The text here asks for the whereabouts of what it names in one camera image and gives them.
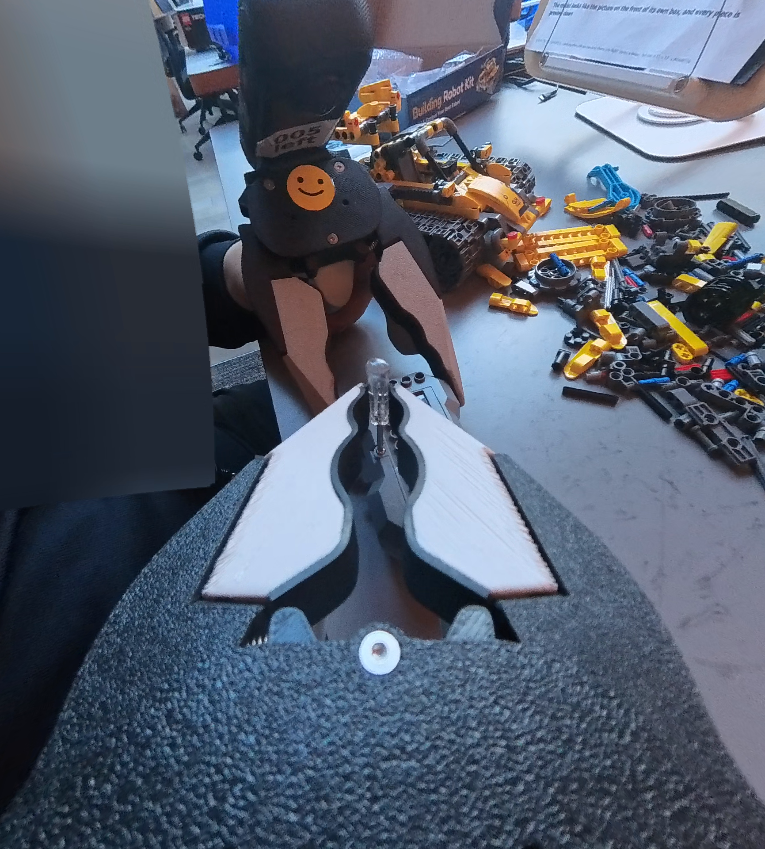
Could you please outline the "short yellow curved piece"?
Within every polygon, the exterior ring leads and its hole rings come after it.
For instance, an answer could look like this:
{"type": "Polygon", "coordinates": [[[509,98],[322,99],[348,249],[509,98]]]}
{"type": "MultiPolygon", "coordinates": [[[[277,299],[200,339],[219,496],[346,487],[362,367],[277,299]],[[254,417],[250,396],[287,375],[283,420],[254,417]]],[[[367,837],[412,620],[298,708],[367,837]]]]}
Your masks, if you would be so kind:
{"type": "Polygon", "coordinates": [[[591,368],[604,352],[609,352],[614,346],[602,338],[588,339],[575,354],[572,354],[562,368],[567,380],[577,380],[588,368],[591,368]]]}

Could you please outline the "clear-handled screwdriver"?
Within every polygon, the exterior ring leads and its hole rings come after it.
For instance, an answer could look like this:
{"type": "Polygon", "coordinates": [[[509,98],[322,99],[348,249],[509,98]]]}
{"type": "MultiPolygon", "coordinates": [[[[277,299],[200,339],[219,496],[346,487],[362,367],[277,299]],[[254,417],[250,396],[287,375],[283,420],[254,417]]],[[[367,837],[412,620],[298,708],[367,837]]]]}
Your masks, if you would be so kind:
{"type": "Polygon", "coordinates": [[[387,431],[390,425],[390,376],[391,370],[385,359],[372,357],[366,363],[369,426],[375,433],[375,454],[387,454],[387,431]]]}

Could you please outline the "pile of small brick pieces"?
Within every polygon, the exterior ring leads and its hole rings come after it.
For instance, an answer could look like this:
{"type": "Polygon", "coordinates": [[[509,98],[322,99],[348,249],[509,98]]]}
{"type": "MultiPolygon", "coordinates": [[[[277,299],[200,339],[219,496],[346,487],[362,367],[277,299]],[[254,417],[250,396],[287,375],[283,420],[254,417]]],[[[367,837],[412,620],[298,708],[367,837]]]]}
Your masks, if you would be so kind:
{"type": "Polygon", "coordinates": [[[514,252],[509,284],[494,278],[498,268],[485,276],[488,267],[480,267],[480,276],[493,293],[535,305],[543,296],[573,320],[551,363],[560,386],[639,397],[707,455],[738,475],[754,475],[765,489],[765,252],[755,251],[746,235],[760,214],[728,191],[639,191],[635,209],[622,199],[594,210],[606,189],[599,180],[588,180],[601,188],[599,196],[568,193],[564,199],[565,212],[577,220],[572,226],[617,226],[628,246],[625,255],[575,265],[577,283],[560,293],[541,289],[535,267],[520,270],[514,252]],[[683,301],[730,272],[762,283],[759,299],[728,326],[689,323],[683,301]],[[564,365],[591,338],[607,339],[614,349],[577,380],[567,380],[564,365]]]}

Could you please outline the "yellow long beam frame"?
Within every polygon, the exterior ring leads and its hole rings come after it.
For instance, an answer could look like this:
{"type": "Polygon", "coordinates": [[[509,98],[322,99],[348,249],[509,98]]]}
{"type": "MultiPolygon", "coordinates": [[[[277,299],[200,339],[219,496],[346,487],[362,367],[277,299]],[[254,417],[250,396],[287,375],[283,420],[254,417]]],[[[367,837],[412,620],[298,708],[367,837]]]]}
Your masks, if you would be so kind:
{"type": "Polygon", "coordinates": [[[617,226],[606,223],[554,228],[523,233],[514,249],[520,270],[530,270],[536,262],[556,252],[575,265],[588,265],[593,257],[615,259],[628,252],[617,226]]]}

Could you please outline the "blue curved brick piece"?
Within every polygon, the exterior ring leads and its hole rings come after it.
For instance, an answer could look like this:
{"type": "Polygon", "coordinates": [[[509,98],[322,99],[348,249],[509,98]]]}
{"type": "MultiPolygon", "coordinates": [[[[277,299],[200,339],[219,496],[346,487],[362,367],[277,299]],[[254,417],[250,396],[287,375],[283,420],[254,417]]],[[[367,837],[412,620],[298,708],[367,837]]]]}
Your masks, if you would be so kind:
{"type": "Polygon", "coordinates": [[[630,199],[630,209],[639,206],[641,193],[622,180],[617,165],[596,165],[588,172],[588,177],[599,180],[606,189],[606,199],[596,202],[593,207],[594,210],[606,209],[607,206],[617,206],[622,199],[630,199]]]}

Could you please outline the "wooden document stand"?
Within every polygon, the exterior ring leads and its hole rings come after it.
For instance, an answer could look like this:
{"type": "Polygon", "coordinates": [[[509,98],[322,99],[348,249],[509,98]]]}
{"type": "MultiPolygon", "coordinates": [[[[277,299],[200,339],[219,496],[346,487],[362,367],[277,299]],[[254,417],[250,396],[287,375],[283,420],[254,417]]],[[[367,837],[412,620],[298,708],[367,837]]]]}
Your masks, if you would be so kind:
{"type": "Polygon", "coordinates": [[[527,70],[599,91],[577,115],[657,160],[765,141],[765,40],[731,81],[617,65],[525,44],[527,70]]]}

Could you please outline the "clear plastic bag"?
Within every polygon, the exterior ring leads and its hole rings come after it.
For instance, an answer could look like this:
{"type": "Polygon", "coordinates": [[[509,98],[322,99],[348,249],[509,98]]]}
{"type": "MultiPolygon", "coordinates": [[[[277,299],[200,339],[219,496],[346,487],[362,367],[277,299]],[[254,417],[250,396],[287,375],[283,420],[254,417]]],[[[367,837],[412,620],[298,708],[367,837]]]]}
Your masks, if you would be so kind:
{"type": "Polygon", "coordinates": [[[370,64],[362,77],[361,85],[375,83],[388,78],[403,96],[424,86],[432,77],[424,70],[420,56],[407,54],[390,48],[374,48],[370,64]]]}

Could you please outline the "yellow tracked toy vehicle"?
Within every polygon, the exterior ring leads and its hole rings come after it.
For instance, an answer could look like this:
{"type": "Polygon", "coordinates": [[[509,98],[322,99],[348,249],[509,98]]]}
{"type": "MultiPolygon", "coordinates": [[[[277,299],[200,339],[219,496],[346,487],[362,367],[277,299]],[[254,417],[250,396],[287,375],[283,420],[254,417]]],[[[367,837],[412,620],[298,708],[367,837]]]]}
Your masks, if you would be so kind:
{"type": "Polygon", "coordinates": [[[504,286],[514,275],[512,251],[546,214],[525,160],[493,156],[491,143],[467,148],[457,125],[435,119],[396,133],[369,154],[370,175],[415,222],[430,249],[443,291],[478,267],[504,286]]]}

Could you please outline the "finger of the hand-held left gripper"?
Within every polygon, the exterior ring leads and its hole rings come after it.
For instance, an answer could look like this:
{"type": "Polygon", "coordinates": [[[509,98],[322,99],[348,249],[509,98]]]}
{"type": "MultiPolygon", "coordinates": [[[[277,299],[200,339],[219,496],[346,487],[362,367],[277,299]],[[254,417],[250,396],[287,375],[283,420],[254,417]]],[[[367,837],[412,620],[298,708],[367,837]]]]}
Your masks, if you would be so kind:
{"type": "Polygon", "coordinates": [[[444,305],[409,246],[398,239],[382,251],[370,291],[388,320],[398,351],[420,354],[435,376],[448,381],[459,404],[464,388],[444,305]]]}
{"type": "Polygon", "coordinates": [[[269,283],[262,322],[311,413],[335,400],[335,378],[327,363],[329,326],[317,288],[296,278],[269,283]]]}

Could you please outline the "dark blue kit box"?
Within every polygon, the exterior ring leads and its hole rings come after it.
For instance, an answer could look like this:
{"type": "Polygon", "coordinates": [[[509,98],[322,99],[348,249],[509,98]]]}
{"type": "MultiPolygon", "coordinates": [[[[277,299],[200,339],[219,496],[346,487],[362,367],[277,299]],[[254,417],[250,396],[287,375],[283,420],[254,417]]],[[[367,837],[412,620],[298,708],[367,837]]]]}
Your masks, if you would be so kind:
{"type": "Polygon", "coordinates": [[[424,59],[430,80],[403,96],[399,125],[459,117],[502,78],[514,1],[369,1],[375,48],[424,59]]]}

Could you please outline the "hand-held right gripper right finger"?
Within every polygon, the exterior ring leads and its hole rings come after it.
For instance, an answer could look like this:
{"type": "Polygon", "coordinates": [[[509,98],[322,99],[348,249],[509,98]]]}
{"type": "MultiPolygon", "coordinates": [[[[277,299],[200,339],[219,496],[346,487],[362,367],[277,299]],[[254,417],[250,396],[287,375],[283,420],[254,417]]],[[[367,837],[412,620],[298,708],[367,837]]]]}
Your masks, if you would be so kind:
{"type": "Polygon", "coordinates": [[[409,484],[404,534],[411,592],[441,620],[559,591],[512,499],[494,454],[422,399],[396,386],[398,471],[409,484]]]}

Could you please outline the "printed instruction sheet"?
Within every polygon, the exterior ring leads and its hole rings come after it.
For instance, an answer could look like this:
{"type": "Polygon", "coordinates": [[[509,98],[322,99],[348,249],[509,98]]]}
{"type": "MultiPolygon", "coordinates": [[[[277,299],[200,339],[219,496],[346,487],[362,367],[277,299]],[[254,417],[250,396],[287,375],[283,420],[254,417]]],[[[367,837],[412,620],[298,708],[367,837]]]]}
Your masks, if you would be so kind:
{"type": "Polygon", "coordinates": [[[548,1],[527,46],[731,81],[765,40],[765,1],[548,1]]]}

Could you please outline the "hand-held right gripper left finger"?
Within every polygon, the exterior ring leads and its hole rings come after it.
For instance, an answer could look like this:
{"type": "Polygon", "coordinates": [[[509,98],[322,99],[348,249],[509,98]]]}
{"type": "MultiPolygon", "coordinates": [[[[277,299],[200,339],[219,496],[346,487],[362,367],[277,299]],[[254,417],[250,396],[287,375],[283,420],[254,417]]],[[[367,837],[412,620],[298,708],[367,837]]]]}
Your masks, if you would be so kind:
{"type": "Polygon", "coordinates": [[[269,452],[201,595],[298,607],[320,621],[356,586],[354,512],[341,463],[361,447],[356,384],[269,452]]]}

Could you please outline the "person's left hand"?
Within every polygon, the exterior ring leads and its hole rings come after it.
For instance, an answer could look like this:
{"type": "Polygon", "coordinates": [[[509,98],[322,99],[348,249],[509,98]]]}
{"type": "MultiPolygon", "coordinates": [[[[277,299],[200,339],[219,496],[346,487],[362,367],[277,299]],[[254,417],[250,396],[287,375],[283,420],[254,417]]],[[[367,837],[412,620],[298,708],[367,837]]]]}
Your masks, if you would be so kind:
{"type": "MultiPolygon", "coordinates": [[[[372,293],[369,278],[377,268],[377,255],[369,252],[362,260],[343,259],[322,265],[311,284],[322,294],[327,328],[330,334],[340,333],[358,322],[366,312],[372,293]]],[[[253,305],[242,275],[242,241],[230,243],[222,262],[229,294],[246,310],[253,312],[264,333],[275,339],[275,323],[253,305]]]]}

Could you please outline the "grey studded battery box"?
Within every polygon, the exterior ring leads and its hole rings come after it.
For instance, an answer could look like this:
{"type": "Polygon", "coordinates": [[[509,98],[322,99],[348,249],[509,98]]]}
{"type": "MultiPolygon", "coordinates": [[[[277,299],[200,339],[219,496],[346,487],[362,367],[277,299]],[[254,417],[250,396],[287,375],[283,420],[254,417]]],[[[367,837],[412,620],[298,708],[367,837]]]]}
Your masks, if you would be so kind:
{"type": "MultiPolygon", "coordinates": [[[[391,378],[390,384],[398,384],[453,423],[459,423],[461,405],[456,396],[448,383],[432,373],[412,371],[391,378]]],[[[375,426],[369,426],[362,438],[362,462],[349,487],[349,497],[354,505],[359,545],[374,558],[387,555],[395,560],[401,557],[404,547],[403,520],[411,489],[398,471],[396,434],[390,428],[385,429],[387,452],[377,455],[375,433],[375,426]]]]}

